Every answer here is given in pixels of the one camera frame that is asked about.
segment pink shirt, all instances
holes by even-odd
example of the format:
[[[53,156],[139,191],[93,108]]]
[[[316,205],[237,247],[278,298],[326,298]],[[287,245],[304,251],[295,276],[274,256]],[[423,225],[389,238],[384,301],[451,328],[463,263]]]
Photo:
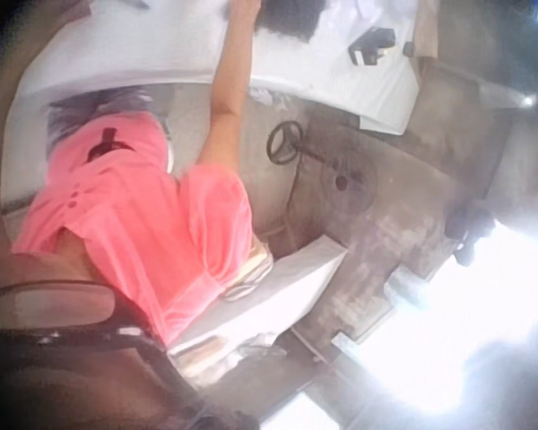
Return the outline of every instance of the pink shirt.
[[[86,163],[104,128],[133,150]],[[173,341],[233,279],[251,246],[251,210],[239,177],[194,166],[166,173],[166,137],[143,112],[98,118],[51,155],[46,188],[34,199],[16,253],[48,253],[62,228],[80,237],[108,282]]]

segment concrete floor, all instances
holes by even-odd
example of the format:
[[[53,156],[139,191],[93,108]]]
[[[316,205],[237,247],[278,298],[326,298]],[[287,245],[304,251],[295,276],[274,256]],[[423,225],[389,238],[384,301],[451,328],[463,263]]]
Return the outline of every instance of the concrete floor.
[[[207,85],[154,85],[148,91],[157,110],[167,117],[175,153],[174,174],[197,159],[209,127]],[[11,110],[4,144],[2,200],[6,207],[21,206],[45,184],[47,170],[47,103],[40,99],[16,100]],[[307,103],[291,99],[278,108],[249,99],[246,104],[241,149],[241,176],[249,194],[254,227],[279,220],[289,199],[295,163],[275,166],[265,154],[269,133],[281,121],[307,123]]]
[[[538,141],[534,122],[524,135],[513,136],[514,149],[500,170],[504,179],[494,181],[518,115],[483,107],[476,83],[432,68],[403,136],[358,132],[337,118],[311,117],[307,145],[326,159],[343,152],[361,158],[360,175],[372,171],[374,180],[360,191],[342,192],[323,180],[327,166],[308,157],[299,164],[288,230],[273,239],[275,248],[287,254],[327,234],[349,249],[321,300],[295,326],[306,342],[334,359],[338,351],[330,342],[338,331],[360,338],[392,309],[383,293],[389,274],[404,264],[428,278],[456,245],[443,234],[447,215],[464,202],[486,199],[492,185],[493,213],[499,209],[503,219],[513,219],[506,213],[511,211],[534,213],[538,224],[538,144],[518,145]],[[372,203],[355,211],[363,200]]]

